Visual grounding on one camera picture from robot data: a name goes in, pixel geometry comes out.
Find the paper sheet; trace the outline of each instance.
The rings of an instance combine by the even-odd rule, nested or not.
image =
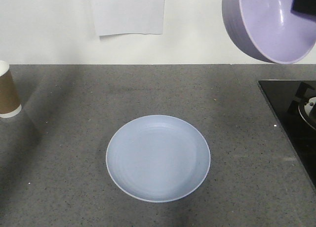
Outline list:
[[[99,36],[162,34],[164,0],[91,0]]]

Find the paper cup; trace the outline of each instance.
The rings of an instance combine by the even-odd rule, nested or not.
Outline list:
[[[9,67],[0,60],[0,117],[4,118],[13,117],[22,109]]]

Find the plate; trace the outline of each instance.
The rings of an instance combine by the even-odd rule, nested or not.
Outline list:
[[[106,165],[114,183],[142,201],[169,202],[196,190],[211,161],[205,138],[189,123],[167,115],[137,118],[109,142]]]

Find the countertop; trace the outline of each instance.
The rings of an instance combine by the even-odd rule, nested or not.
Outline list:
[[[0,226],[315,226],[315,188],[258,85],[315,79],[315,65],[12,65],[11,72],[23,109],[0,120]],[[106,169],[114,133],[150,114],[189,122],[211,150],[205,181],[177,201],[130,197]]]

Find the black glass cooktop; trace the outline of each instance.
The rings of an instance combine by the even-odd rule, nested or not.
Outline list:
[[[260,80],[259,84],[316,187],[316,80]]]

